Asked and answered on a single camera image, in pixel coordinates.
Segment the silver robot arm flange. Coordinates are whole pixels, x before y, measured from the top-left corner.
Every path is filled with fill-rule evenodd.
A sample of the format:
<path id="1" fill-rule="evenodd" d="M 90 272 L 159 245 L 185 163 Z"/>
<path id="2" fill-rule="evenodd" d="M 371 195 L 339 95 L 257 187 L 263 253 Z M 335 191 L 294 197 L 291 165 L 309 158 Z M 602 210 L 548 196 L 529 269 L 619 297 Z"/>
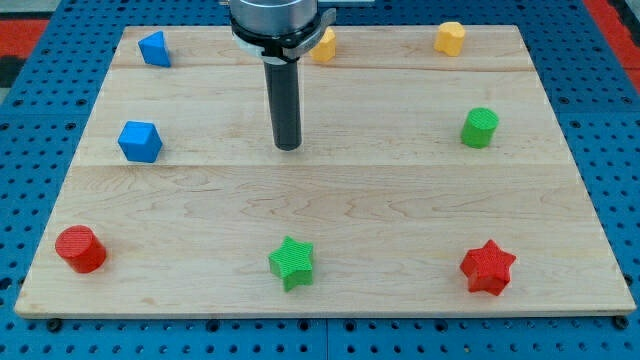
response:
<path id="1" fill-rule="evenodd" d="M 339 7 L 375 0 L 229 0 L 231 31 L 241 50 L 266 64 L 297 62 L 336 22 Z"/>

